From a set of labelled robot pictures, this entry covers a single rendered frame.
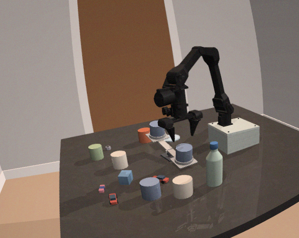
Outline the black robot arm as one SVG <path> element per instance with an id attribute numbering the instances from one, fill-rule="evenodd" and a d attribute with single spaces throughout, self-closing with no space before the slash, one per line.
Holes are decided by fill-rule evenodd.
<path id="1" fill-rule="evenodd" d="M 185 82 L 188 78 L 188 72 L 201 56 L 208 65 L 212 77 L 215 91 L 215 97 L 212 98 L 212 101 L 216 112 L 218 112 L 217 124 L 223 127 L 233 125 L 231 114 L 234 108 L 224 92 L 221 73 L 218 67 L 220 56 L 216 47 L 192 47 L 182 62 L 166 74 L 162 89 L 156 90 L 154 102 L 158 107 L 186 102 L 185 89 L 188 89 L 188 86 L 185 85 Z"/>

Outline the beige cylinder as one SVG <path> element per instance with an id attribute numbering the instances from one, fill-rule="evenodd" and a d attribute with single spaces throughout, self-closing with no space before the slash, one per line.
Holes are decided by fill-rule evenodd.
<path id="1" fill-rule="evenodd" d="M 124 151 L 115 151 L 111 153 L 111 159 L 113 168 L 116 170 L 122 170 L 128 167 L 126 152 Z"/>
<path id="2" fill-rule="evenodd" d="M 179 175 L 172 181 L 174 197 L 186 199 L 193 195 L 193 180 L 189 175 Z"/>

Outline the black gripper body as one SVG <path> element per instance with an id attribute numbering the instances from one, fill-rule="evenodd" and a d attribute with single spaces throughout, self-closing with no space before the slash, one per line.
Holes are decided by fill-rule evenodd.
<path id="1" fill-rule="evenodd" d="M 203 113 L 198 110 L 191 110 L 187 112 L 188 104 L 186 102 L 173 103 L 171 107 L 173 107 L 173 117 L 174 118 L 161 118 L 158 120 L 158 126 L 162 128 L 170 128 L 173 127 L 174 123 L 187 120 L 187 119 L 200 119 L 203 118 Z M 178 119 L 178 120 L 177 120 Z"/>

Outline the white round dish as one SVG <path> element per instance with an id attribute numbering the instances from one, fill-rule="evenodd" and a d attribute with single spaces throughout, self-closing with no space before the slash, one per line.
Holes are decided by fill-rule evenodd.
<path id="1" fill-rule="evenodd" d="M 170 135 L 168 135 L 169 137 L 170 137 Z M 178 136 L 178 135 L 175 135 L 175 141 L 177 141 L 177 140 L 179 140 L 180 139 L 180 136 Z M 166 143 L 167 142 L 172 142 L 172 139 L 171 139 L 171 137 L 170 138 L 168 138 L 168 139 L 165 139 L 164 140 Z"/>

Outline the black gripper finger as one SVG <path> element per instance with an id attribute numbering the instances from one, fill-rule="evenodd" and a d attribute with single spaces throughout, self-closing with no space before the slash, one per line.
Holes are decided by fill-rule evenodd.
<path id="1" fill-rule="evenodd" d="M 198 125 L 198 123 L 201 119 L 192 120 L 192 119 L 189 118 L 188 120 L 189 120 L 189 123 L 190 123 L 191 136 L 193 136 L 194 133 L 195 133 L 196 127 L 197 127 L 197 125 Z"/>
<path id="2" fill-rule="evenodd" d="M 175 127 L 170 127 L 170 128 L 165 128 L 167 130 L 167 132 L 169 133 L 172 141 L 175 141 Z"/>

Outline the orange cup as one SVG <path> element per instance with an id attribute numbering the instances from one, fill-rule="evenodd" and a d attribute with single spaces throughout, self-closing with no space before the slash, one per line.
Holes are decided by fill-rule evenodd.
<path id="1" fill-rule="evenodd" d="M 138 130 L 138 138 L 140 143 L 145 144 L 151 142 L 151 140 L 146 136 L 148 133 L 150 133 L 150 128 L 148 127 L 140 128 Z"/>

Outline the green cylinder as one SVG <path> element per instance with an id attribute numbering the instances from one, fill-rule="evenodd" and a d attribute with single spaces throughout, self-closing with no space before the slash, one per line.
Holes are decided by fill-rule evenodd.
<path id="1" fill-rule="evenodd" d="M 103 149 L 101 144 L 93 144 L 88 147 L 89 154 L 91 157 L 91 160 L 93 161 L 99 161 L 102 158 L 104 158 Z"/>

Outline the blue cube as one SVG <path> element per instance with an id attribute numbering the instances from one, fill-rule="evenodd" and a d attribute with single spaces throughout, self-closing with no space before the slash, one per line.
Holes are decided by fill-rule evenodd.
<path id="1" fill-rule="evenodd" d="M 132 170 L 122 170 L 118 175 L 120 185 L 130 185 L 133 180 Z"/>

